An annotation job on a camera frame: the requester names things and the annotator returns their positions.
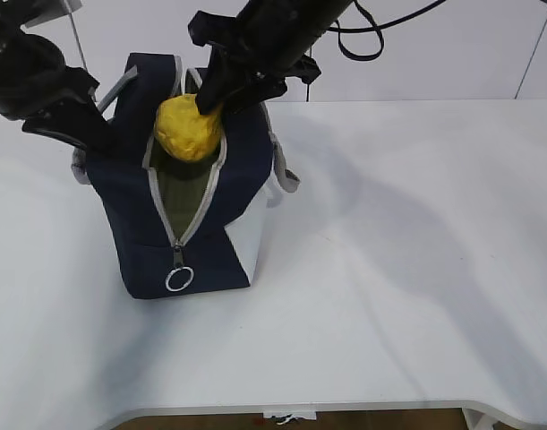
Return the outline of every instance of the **navy blue bag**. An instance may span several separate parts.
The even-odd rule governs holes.
[[[139,299],[249,287],[274,159],[279,183],[298,186],[263,104],[223,115],[221,143],[204,165],[169,159],[153,127],[158,106],[181,94],[181,74],[179,57],[131,54],[113,90],[120,145],[110,158],[88,154],[82,167],[104,204],[124,284]],[[203,74],[187,72],[186,92]]]

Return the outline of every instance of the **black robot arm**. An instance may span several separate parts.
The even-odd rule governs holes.
[[[197,12],[189,31],[211,45],[196,102],[202,114],[218,104],[240,110],[287,91],[285,78],[312,83],[321,70],[305,53],[353,0],[250,0],[234,18]]]
[[[107,153],[115,139],[92,99],[98,81],[68,67],[51,41],[21,30],[55,7],[56,0],[0,0],[0,114],[24,120],[25,133]]]

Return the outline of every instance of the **wooden floor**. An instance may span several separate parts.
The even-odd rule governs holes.
[[[301,420],[284,428],[299,430],[466,430],[460,409],[385,410],[371,412],[325,412],[317,421]],[[197,417],[144,417],[116,430],[272,430],[273,420],[260,415]],[[509,430],[498,425],[495,430]]]

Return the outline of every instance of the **olive green bag lining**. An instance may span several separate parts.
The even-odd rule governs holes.
[[[201,205],[212,165],[218,160],[219,145],[210,157],[197,163],[172,158],[154,140],[150,167],[156,170],[164,209],[175,237],[184,235]]]

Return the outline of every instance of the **gray bag strap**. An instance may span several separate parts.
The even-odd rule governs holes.
[[[80,185],[90,185],[88,174],[86,173],[86,151],[80,148],[74,148],[73,163],[70,166],[74,178]]]
[[[98,103],[98,111],[100,112],[100,114],[106,112],[106,109],[108,109],[112,102],[117,99],[125,86],[137,77],[138,67],[136,66],[131,68],[128,72],[124,73],[124,76],[122,76],[118,80],[118,82],[115,83],[114,87],[112,87],[112,90],[110,90],[108,94],[104,96],[104,98]]]
[[[287,161],[281,143],[277,136],[271,129],[271,120],[269,118],[269,112],[265,106],[265,103],[261,103],[261,110],[267,120],[267,127],[269,128],[269,138],[273,142],[273,171],[279,182],[279,186],[283,188],[287,193],[294,193],[301,184],[301,179],[295,173],[287,168]]]

